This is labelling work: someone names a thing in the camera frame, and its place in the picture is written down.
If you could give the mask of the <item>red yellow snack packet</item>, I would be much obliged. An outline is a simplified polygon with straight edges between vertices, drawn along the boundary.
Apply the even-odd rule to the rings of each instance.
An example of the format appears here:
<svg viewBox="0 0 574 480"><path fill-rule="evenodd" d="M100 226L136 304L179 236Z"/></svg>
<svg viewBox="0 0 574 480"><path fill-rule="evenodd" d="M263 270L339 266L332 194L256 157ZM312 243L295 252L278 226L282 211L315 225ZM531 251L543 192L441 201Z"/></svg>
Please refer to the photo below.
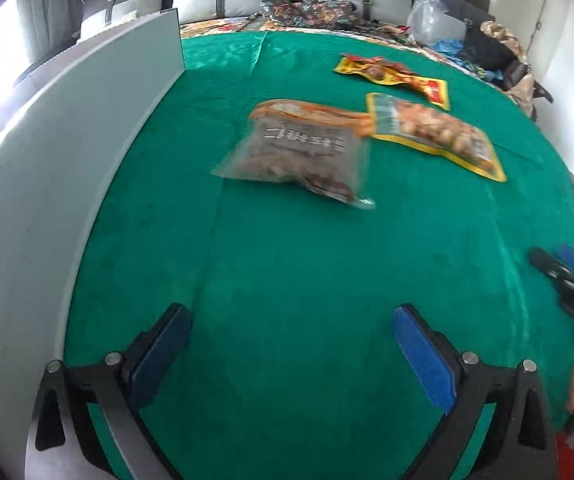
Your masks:
<svg viewBox="0 0 574 480"><path fill-rule="evenodd" d="M390 62L386 58L363 58L354 54L342 54L334 68L341 75L360 75L380 86L406 86L424 95L430 104L442 110L450 110L447 82L438 78L421 76L399 62Z"/></svg>

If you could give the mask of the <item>brown nut snack bag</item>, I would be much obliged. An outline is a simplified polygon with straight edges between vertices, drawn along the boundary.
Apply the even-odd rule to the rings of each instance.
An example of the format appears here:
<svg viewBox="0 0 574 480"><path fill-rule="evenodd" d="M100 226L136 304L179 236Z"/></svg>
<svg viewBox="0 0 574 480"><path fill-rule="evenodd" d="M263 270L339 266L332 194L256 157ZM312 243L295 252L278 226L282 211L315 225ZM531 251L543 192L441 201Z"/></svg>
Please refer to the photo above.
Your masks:
<svg viewBox="0 0 574 480"><path fill-rule="evenodd" d="M372 209L363 194L369 138L367 113L276 99L250 113L244 137L213 169L217 177L289 183L353 207Z"/></svg>

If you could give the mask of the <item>green velvet table cloth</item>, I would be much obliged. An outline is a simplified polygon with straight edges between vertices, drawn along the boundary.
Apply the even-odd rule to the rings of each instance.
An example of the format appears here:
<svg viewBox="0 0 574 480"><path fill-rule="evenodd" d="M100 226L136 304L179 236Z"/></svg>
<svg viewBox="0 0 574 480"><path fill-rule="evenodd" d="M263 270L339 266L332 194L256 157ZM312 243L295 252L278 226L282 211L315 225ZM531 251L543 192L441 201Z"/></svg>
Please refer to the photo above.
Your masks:
<svg viewBox="0 0 574 480"><path fill-rule="evenodd" d="M180 302L190 345L142 416L184 477L395 479L441 416L392 335L410 302L484 362L533 360L564 421L574 322L526 254L574 247L574 187L534 122L459 70L353 38L237 32L183 51L89 237L66 364L126 348ZM364 110L370 83L334 70L345 53L446 80L506 181L389 142L368 151L370 209L214 174L259 102Z"/></svg>

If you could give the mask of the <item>white storage box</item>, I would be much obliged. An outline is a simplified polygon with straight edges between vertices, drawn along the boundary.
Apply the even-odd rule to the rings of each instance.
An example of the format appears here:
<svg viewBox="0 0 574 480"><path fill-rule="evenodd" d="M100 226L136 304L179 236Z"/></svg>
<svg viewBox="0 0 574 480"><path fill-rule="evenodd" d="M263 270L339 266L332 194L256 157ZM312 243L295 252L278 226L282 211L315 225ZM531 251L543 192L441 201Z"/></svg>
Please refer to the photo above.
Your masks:
<svg viewBox="0 0 574 480"><path fill-rule="evenodd" d="M99 207L183 70L176 13L138 18L40 66L0 132L0 437L25 427Z"/></svg>

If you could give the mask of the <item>yellow packet of nuts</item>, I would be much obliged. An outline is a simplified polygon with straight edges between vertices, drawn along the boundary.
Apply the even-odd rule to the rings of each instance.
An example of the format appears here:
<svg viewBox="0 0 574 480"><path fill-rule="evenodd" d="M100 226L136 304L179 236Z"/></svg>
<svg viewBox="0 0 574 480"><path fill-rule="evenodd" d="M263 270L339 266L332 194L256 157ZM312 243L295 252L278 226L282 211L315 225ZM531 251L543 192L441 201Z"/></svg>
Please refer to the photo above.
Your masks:
<svg viewBox="0 0 574 480"><path fill-rule="evenodd" d="M368 93L372 137L443 157L480 177L506 182L493 144L484 131L437 108L384 93Z"/></svg>

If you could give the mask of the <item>clear plastic bag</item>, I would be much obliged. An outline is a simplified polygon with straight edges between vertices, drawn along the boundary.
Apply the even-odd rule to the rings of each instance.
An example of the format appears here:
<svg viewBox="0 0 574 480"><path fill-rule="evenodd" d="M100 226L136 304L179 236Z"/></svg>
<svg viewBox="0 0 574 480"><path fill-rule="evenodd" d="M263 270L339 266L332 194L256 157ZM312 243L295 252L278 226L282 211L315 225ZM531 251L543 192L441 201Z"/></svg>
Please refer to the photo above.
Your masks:
<svg viewBox="0 0 574 480"><path fill-rule="evenodd" d="M418 44L430 46L441 40L464 40L466 25L447 14L441 0L415 0L407 18L409 35Z"/></svg>

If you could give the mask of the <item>floral cushion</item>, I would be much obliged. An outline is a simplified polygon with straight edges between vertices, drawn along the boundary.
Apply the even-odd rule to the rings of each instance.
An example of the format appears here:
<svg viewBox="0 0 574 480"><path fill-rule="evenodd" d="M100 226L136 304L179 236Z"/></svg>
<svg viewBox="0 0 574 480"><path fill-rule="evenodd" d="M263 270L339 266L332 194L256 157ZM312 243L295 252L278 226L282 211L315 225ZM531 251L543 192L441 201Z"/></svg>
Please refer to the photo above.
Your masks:
<svg viewBox="0 0 574 480"><path fill-rule="evenodd" d="M360 22L346 0L259 0L262 14L282 27L349 29Z"/></svg>

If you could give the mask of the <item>grey curtain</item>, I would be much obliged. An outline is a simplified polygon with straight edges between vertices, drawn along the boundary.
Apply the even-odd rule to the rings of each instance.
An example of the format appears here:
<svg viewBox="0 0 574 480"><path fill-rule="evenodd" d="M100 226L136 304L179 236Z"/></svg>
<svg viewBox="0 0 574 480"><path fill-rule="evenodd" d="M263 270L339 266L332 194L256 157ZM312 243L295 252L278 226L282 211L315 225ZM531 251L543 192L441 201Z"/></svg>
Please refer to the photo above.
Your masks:
<svg viewBox="0 0 574 480"><path fill-rule="evenodd" d="M62 47L80 31L82 0L17 0L17 7L31 63Z"/></svg>

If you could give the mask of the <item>black bag on sofa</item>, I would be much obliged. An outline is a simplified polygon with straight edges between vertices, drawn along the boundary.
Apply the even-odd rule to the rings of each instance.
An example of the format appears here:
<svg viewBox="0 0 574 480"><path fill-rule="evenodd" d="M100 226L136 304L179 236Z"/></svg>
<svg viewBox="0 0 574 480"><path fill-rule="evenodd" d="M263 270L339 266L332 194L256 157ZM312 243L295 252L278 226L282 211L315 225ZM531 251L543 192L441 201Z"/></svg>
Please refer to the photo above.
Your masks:
<svg viewBox="0 0 574 480"><path fill-rule="evenodd" d="M508 47L473 26L467 28L464 47L458 56L485 70L503 70L516 59Z"/></svg>

